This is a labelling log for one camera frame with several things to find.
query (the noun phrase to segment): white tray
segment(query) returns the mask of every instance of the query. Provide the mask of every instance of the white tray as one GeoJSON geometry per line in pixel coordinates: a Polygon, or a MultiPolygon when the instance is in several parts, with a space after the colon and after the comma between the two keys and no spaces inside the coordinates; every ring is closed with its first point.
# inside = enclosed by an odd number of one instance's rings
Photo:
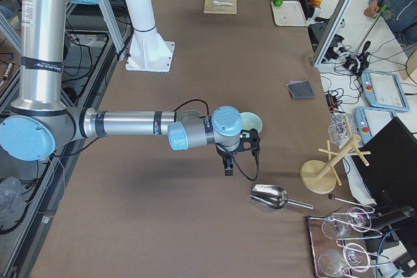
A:
{"type": "Polygon", "coordinates": [[[275,7],[271,3],[274,22],[278,26],[306,26],[301,4],[298,1],[284,1],[281,6],[275,7]]]}

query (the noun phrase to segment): black label band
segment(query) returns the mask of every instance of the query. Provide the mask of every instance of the black label band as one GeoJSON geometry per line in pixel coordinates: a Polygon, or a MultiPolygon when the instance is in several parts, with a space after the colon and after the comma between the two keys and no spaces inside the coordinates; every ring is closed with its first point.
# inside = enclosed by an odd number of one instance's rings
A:
{"type": "Polygon", "coordinates": [[[32,70],[47,70],[57,73],[64,71],[64,64],[62,62],[42,61],[28,57],[20,57],[20,65],[24,65],[27,69],[32,70]]]}
{"type": "Polygon", "coordinates": [[[104,129],[104,115],[106,114],[106,112],[107,111],[101,111],[101,112],[98,112],[96,115],[96,121],[95,121],[94,126],[96,128],[96,134],[100,138],[108,136],[104,129]]]}
{"type": "Polygon", "coordinates": [[[154,115],[154,135],[162,135],[161,130],[161,123],[162,123],[162,111],[155,111],[154,115]]]}
{"type": "Polygon", "coordinates": [[[216,141],[214,140],[213,124],[211,124],[211,117],[204,118],[204,130],[206,132],[207,144],[214,145],[216,141]]]}

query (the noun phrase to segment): sticker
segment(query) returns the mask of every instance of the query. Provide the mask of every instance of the sticker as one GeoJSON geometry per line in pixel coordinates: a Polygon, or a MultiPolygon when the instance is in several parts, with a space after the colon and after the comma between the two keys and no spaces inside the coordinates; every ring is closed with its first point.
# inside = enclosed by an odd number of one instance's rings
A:
{"type": "Polygon", "coordinates": [[[35,24],[35,0],[22,0],[22,26],[35,24]]]}
{"type": "Polygon", "coordinates": [[[50,222],[50,217],[48,217],[48,216],[44,216],[44,217],[42,217],[42,222],[43,222],[43,224],[48,224],[49,222],[50,222]]]}

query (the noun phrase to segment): brown table surface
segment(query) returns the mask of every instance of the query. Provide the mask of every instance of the brown table surface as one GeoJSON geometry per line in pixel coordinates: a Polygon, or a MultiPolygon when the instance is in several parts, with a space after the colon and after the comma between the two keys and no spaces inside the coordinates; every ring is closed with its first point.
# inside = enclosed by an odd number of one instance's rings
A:
{"type": "MultiPolygon", "coordinates": [[[[314,211],[271,210],[255,184],[223,174],[213,146],[172,151],[167,137],[115,136],[82,152],[31,277],[312,277],[305,216],[341,206],[307,190],[307,160],[326,160],[330,115],[305,27],[277,27],[271,0],[237,0],[236,16],[204,14],[204,0],[152,0],[158,32],[176,43],[168,74],[119,63],[101,109],[173,110],[191,98],[263,120],[258,184],[277,184],[314,211]],[[285,84],[308,79],[312,100],[285,84]]],[[[187,109],[204,112],[199,104],[187,109]]],[[[237,156],[255,173],[250,153],[237,156]]],[[[345,175],[338,197],[349,197],[345,175]]]]}

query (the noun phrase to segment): lime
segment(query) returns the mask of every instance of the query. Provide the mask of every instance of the lime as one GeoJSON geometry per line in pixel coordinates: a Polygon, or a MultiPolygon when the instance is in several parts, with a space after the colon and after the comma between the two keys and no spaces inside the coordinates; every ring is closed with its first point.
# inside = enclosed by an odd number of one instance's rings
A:
{"type": "Polygon", "coordinates": [[[280,7],[280,6],[282,6],[282,4],[283,4],[282,0],[274,0],[274,6],[275,7],[280,7]]]}

